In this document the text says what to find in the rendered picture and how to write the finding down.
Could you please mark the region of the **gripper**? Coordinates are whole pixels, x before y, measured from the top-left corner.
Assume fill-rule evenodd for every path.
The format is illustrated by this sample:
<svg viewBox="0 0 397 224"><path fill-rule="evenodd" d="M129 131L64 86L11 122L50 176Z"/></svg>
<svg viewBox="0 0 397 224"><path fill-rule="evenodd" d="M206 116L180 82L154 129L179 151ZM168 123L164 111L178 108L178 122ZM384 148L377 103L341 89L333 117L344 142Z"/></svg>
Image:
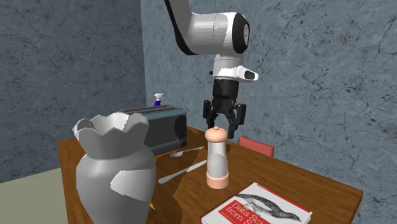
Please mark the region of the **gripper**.
<svg viewBox="0 0 397 224"><path fill-rule="evenodd" d="M224 114L228 119L228 138L233 139L239 125L244 124L246 116L245 104L235 104L239 90L239 82L228 79L215 79L213 84L213 100L205 100L203 118L208 127L214 127L215 119Z"/></svg>

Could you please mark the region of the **pepper mill with beige caps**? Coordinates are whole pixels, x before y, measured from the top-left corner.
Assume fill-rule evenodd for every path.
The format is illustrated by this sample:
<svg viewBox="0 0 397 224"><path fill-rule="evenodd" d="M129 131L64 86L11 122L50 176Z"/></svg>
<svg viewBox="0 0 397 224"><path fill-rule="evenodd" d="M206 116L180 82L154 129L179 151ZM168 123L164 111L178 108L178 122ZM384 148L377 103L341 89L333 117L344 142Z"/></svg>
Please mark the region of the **pepper mill with beige caps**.
<svg viewBox="0 0 397 224"><path fill-rule="evenodd" d="M228 162L226 157L227 131L213 127L205 132L208 142L207 185L213 189L223 189L229 184Z"/></svg>

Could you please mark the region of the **red chair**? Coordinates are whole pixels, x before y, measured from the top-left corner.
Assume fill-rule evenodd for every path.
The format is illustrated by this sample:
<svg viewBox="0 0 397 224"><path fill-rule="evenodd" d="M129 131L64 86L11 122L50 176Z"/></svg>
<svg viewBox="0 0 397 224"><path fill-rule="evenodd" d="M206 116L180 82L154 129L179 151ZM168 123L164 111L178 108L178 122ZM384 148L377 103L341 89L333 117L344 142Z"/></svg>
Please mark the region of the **red chair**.
<svg viewBox="0 0 397 224"><path fill-rule="evenodd" d="M245 148L249 148L250 150L257 151L259 153L262 153L264 155L267 155L269 157L274 156L274 146L268 145L265 143L259 143L257 141L254 141L250 138L240 136L238 140L238 145L243 146Z"/></svg>

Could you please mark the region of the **dark grey toaster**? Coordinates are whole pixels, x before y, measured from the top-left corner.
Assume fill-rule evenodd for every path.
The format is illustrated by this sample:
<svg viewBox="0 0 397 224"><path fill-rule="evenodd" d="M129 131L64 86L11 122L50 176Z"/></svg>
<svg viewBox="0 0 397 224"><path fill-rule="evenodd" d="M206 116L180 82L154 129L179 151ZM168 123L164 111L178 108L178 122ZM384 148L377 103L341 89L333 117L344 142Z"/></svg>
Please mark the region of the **dark grey toaster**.
<svg viewBox="0 0 397 224"><path fill-rule="evenodd" d="M159 155L187 145L186 112L171 106L152 106L137 109L125 109L121 112L131 115L140 113L147 117L149 129L144 141L154 155Z"/></svg>

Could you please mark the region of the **silver knife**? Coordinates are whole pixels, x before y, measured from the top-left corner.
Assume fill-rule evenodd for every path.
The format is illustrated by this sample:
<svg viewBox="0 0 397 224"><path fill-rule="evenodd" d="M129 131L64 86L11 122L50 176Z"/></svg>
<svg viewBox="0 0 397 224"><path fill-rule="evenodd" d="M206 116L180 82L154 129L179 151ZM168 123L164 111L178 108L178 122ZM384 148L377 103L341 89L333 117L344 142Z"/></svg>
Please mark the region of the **silver knife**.
<svg viewBox="0 0 397 224"><path fill-rule="evenodd" d="M180 170L180 171L178 171L178 172L176 172L176 173L174 173L174 174L170 174L170 175L168 175L168 176L165 176L165 177L163 177L163 178L160 178L160 179L158 180L158 182L159 182L160 184L164 184L164 183L170 181L172 178L175 178L176 176L178 176L178 175L180 175L180 174L183 174L183 173L185 173L185 172L190 172L190 171L192 171L192 170L194 170L194 169L196 169L196 168L198 168L198 167L204 165L206 162L207 162L206 160L203 160L203 161L201 161L201 162L198 162L198 163L196 163L196 164L194 164L194 165L191 165L191 166L189 166L189 167L187 167L187 168L185 168L185 169L183 169L183 170Z"/></svg>

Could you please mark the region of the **wooden table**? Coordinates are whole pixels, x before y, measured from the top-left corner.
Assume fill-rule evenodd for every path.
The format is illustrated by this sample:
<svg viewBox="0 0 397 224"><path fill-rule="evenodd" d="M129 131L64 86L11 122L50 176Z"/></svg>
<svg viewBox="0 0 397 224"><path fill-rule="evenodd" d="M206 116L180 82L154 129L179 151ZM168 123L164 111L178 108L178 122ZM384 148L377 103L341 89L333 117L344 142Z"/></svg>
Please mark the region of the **wooden table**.
<svg viewBox="0 0 397 224"><path fill-rule="evenodd" d="M207 148L171 157L176 151L207 147L204 132L187 126L187 146L155 156L157 179L207 158ZM68 224L93 224L76 191L76 166L85 152L73 138L58 142ZM309 224L350 224L363 191L234 143L227 143L230 183L222 190L206 184L206 166L156 182L147 224L200 224L200 217L247 185L257 182L313 212Z"/></svg>

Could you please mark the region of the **white and red book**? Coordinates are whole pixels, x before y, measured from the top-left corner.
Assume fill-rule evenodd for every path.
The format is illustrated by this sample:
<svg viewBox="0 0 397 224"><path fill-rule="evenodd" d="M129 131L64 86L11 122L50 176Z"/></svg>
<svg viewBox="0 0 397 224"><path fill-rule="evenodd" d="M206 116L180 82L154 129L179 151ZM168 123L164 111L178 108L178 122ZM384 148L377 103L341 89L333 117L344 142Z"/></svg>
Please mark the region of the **white and red book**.
<svg viewBox="0 0 397 224"><path fill-rule="evenodd" d="M201 224L308 224L312 211L252 183L201 217Z"/></svg>

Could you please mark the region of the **grey scalloped vase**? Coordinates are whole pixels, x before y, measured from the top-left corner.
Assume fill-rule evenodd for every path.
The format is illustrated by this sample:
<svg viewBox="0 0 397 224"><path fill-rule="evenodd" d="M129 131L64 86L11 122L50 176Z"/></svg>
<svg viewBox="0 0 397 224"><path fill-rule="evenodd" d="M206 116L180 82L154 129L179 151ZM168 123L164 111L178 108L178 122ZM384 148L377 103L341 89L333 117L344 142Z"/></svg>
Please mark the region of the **grey scalloped vase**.
<svg viewBox="0 0 397 224"><path fill-rule="evenodd" d="M145 224L156 182L153 152L145 145L148 119L117 112L81 119L73 132L85 155L76 189L94 224Z"/></svg>

